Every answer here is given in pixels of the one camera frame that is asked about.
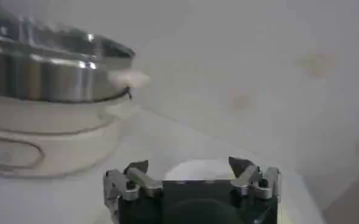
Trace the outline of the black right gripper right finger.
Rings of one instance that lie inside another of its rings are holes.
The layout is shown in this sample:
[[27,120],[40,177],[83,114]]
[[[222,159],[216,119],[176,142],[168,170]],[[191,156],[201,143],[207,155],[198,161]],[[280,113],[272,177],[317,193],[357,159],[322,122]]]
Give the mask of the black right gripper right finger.
[[248,159],[228,158],[235,179],[230,181],[233,188],[242,196],[254,194],[255,198],[269,200],[272,197],[281,199],[282,174],[276,167],[268,167],[262,171]]

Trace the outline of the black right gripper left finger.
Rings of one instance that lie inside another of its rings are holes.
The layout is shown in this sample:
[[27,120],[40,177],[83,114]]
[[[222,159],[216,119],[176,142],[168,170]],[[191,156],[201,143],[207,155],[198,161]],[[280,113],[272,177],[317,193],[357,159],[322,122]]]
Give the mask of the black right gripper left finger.
[[135,201],[142,195],[158,197],[163,193],[163,181],[147,175],[149,161],[136,161],[120,171],[108,170],[103,176],[104,204],[114,214],[119,200]]

